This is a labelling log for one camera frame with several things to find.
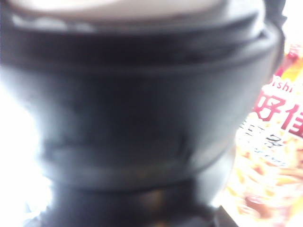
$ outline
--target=food image on package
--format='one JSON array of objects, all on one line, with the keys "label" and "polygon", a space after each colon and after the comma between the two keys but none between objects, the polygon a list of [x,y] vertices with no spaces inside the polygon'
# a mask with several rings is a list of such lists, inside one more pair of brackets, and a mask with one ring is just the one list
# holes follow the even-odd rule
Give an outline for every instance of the food image on package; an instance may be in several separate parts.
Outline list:
[{"label": "food image on package", "polygon": [[303,226],[303,57],[291,45],[236,134],[223,207],[240,227]]}]

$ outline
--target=food package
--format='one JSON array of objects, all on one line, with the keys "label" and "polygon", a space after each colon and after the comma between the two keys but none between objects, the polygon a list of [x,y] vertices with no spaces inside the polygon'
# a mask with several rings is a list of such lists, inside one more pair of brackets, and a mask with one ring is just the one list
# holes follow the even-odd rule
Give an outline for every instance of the food package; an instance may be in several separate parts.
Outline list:
[{"label": "food package", "polygon": [[239,227],[303,226],[303,57],[288,49],[236,134],[222,206]]}]

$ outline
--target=black thermos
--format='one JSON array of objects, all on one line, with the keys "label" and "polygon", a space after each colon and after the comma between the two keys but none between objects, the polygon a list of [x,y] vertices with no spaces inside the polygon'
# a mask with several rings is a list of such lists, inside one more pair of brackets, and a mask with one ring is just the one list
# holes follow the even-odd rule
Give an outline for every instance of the black thermos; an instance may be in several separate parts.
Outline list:
[{"label": "black thermos", "polygon": [[117,20],[2,3],[1,81],[52,182],[43,227],[214,225],[234,134],[284,43],[263,1],[216,2]]}]

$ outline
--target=thermos lid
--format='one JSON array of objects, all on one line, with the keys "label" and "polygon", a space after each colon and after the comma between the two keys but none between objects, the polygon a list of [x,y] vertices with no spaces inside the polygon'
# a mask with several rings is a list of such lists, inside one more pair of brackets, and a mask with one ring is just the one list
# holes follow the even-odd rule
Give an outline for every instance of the thermos lid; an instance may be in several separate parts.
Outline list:
[{"label": "thermos lid", "polygon": [[30,13],[89,20],[139,20],[202,12],[225,0],[9,0]]},{"label": "thermos lid", "polygon": [[[143,8],[143,1],[139,0],[117,0],[103,5],[92,0],[83,4],[80,4],[83,0],[75,3],[56,0],[45,6],[38,3],[45,1],[37,0],[9,2],[18,7],[8,2],[2,5],[5,8],[1,24],[2,60],[31,61],[30,64],[34,61],[37,67],[49,66],[51,62],[138,66],[211,61],[254,41],[264,31],[262,0],[151,0],[144,1],[144,5],[154,6],[151,10],[143,9],[147,14],[138,10],[132,14],[130,7],[123,6],[129,2]],[[168,7],[172,2],[176,6]],[[91,18],[100,18],[85,19],[85,12],[96,10],[97,3],[102,13],[91,13]],[[74,13],[79,17],[65,17]],[[140,20],[127,20],[134,16]]]}]

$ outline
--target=white cap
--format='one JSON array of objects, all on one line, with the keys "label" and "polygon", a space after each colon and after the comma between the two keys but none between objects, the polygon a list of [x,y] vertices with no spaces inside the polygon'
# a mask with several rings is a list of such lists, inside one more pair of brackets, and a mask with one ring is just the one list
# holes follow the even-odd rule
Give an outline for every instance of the white cap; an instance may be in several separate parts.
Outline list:
[{"label": "white cap", "polygon": [[32,13],[91,20],[157,19],[206,11],[224,0],[9,0]]}]

